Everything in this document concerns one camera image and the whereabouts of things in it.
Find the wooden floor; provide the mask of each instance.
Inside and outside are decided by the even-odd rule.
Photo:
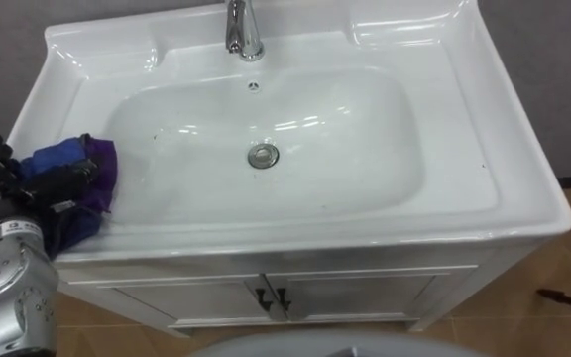
[[[571,190],[566,194],[571,203]],[[537,297],[538,288],[571,295],[571,232],[531,254],[447,319],[416,335],[489,356],[571,357],[571,307]],[[297,328],[208,328],[197,330],[191,339],[178,339],[71,297],[59,296],[57,312],[59,357],[178,357],[232,336]],[[403,333],[402,325],[393,323],[331,327]]]

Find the chrome faucet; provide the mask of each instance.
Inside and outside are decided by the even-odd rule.
[[[259,39],[251,0],[230,0],[228,3],[226,49],[246,61],[260,60],[264,56],[264,44]]]

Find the ceramic sink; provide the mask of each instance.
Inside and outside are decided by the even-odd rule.
[[[101,233],[64,260],[515,239],[571,228],[476,0],[255,0],[59,25],[8,140],[114,140]],[[278,148],[268,169],[253,146]]]

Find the door handle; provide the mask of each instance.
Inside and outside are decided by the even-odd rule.
[[[266,295],[266,290],[255,289],[255,294],[257,294],[257,302],[259,303],[259,306],[261,306],[265,312],[269,312],[270,306],[273,305],[273,302],[264,300],[264,296]]]
[[[279,303],[284,307],[284,310],[287,312],[289,310],[289,306],[292,305],[292,301],[286,300],[286,288],[277,288],[277,294],[279,295]]]

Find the cabinet door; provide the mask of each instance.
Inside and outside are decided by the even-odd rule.
[[[233,325],[285,320],[270,286],[259,276],[165,280],[106,287],[177,320],[175,325]]]
[[[290,320],[418,318],[475,267],[268,274]]]

